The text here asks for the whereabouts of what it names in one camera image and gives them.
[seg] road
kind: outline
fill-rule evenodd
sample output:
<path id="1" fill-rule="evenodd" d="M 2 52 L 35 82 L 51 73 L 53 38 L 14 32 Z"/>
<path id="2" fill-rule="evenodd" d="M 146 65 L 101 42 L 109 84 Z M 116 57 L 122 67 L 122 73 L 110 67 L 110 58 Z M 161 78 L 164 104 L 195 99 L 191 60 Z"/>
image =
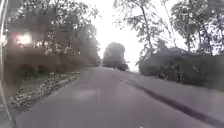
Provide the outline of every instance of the road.
<path id="1" fill-rule="evenodd" d="M 139 76 L 95 68 L 17 117 L 19 128 L 213 128 L 136 89 Z"/>

